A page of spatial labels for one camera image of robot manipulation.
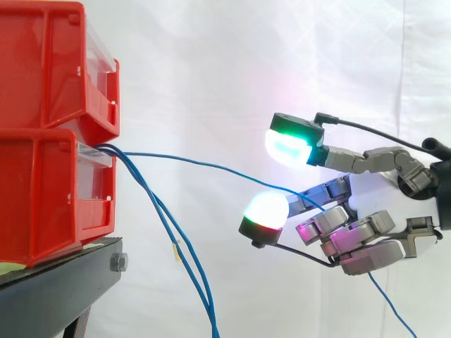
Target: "black cable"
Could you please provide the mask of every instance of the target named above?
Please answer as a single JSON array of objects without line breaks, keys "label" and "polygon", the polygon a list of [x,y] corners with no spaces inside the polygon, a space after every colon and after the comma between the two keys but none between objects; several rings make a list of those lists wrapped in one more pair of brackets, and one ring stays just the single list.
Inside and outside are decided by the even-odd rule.
[{"label": "black cable", "polygon": [[272,246],[274,246],[276,248],[279,248],[279,249],[282,249],[282,250],[289,251],[289,252],[297,254],[297,255],[300,255],[302,257],[308,258],[308,259],[312,260],[313,262],[317,262],[317,263],[319,263],[319,264],[321,264],[323,266],[326,266],[327,268],[334,268],[335,266],[340,264],[340,262],[338,262],[338,261],[334,261],[334,263],[329,264],[329,263],[327,263],[325,261],[322,261],[321,259],[318,259],[317,257],[313,257],[313,256],[311,256],[311,255],[309,255],[309,254],[307,254],[305,252],[296,250],[294,248],[290,248],[289,246],[285,246],[285,245],[282,245],[282,244],[274,244]]},{"label": "black cable", "polygon": [[434,229],[434,235],[437,237],[438,241],[441,241],[443,239],[443,234],[436,229]]},{"label": "black cable", "polygon": [[432,156],[438,158],[436,156],[436,154],[433,151],[431,151],[430,149],[423,148],[422,146],[416,146],[415,144],[403,141],[402,139],[398,139],[397,137],[394,137],[390,134],[381,132],[380,130],[373,129],[373,128],[367,127],[365,125],[360,125],[359,123],[341,120],[340,118],[337,118],[336,116],[332,116],[332,115],[328,115],[328,114],[324,114],[324,113],[317,113],[315,116],[314,122],[318,123],[319,125],[322,125],[323,123],[328,123],[330,125],[347,125],[349,127],[354,127],[354,128],[360,129],[360,130],[365,130],[366,132],[371,132],[373,134],[385,137],[386,139],[389,139],[390,141],[394,141],[394,142],[402,144],[403,146],[406,146],[408,148],[411,148],[411,149],[414,149],[417,151],[421,151],[422,153],[426,153],[426,154],[429,154],[429,155],[432,155]]},{"label": "black cable", "polygon": [[354,127],[354,128],[358,128],[358,129],[361,129],[361,130],[365,130],[366,132],[372,132],[373,134],[385,137],[386,139],[389,139],[390,141],[394,141],[396,143],[402,144],[403,146],[406,146],[408,148],[411,148],[411,149],[414,149],[414,150],[417,150],[417,151],[421,151],[422,153],[426,153],[426,154],[432,155],[431,152],[428,149],[425,149],[425,148],[423,148],[421,146],[416,146],[415,144],[403,141],[402,139],[398,139],[397,137],[394,137],[394,136],[392,136],[390,134],[386,134],[384,132],[381,132],[380,130],[373,129],[373,128],[367,127],[365,125],[360,125],[359,123],[354,123],[354,122],[350,122],[350,121],[339,119],[338,120],[338,124],[339,125],[348,125],[350,127]]}]

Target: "cable connector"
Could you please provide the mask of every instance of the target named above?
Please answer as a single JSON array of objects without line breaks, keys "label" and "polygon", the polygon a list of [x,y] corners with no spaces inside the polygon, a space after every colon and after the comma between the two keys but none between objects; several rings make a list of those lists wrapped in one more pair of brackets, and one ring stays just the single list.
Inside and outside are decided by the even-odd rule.
[{"label": "cable connector", "polygon": [[324,114],[324,113],[316,113],[315,119],[313,120],[315,123],[322,125],[323,123],[327,123],[328,125],[337,125],[339,118],[336,116]]}]

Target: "robotic hand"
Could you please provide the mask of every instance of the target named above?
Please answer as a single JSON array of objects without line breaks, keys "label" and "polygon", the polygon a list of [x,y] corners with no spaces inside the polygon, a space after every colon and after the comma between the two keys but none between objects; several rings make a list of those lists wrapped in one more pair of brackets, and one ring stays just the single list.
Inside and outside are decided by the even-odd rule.
[{"label": "robotic hand", "polygon": [[[358,154],[325,146],[324,123],[375,132],[441,162],[425,168],[401,147]],[[426,139],[422,147],[417,147],[322,113],[316,114],[313,122],[277,113],[266,135],[266,148],[272,157],[290,166],[307,163],[347,173],[288,196],[288,209],[282,212],[282,219],[285,221],[287,214],[292,217],[336,202],[336,206],[304,221],[296,230],[306,245],[320,241],[328,260],[341,265],[348,275],[368,273],[403,258],[416,258],[443,238],[437,227],[451,229],[451,149],[435,139]],[[245,217],[240,233],[251,238],[258,248],[277,246],[282,227],[256,219]]]}]

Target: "yellow tape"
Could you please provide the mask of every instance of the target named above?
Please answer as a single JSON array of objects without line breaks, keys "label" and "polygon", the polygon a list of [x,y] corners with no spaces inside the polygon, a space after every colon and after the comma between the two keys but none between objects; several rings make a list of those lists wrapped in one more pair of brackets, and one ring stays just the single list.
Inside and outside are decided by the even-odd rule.
[{"label": "yellow tape", "polygon": [[181,262],[182,260],[180,259],[180,256],[178,255],[177,246],[175,245],[175,243],[172,243],[172,247],[174,249],[175,261],[176,262]]},{"label": "yellow tape", "polygon": [[0,263],[0,276],[10,273],[11,271],[23,270],[26,267],[26,265],[17,263]]}]

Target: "transparent plastic cover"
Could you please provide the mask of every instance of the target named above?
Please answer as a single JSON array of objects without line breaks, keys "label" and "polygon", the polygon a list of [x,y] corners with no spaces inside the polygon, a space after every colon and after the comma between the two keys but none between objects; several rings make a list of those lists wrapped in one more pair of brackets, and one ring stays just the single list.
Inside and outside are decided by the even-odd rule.
[{"label": "transparent plastic cover", "polygon": [[107,74],[116,72],[116,62],[89,22],[86,27],[86,59],[92,84],[107,97]]}]

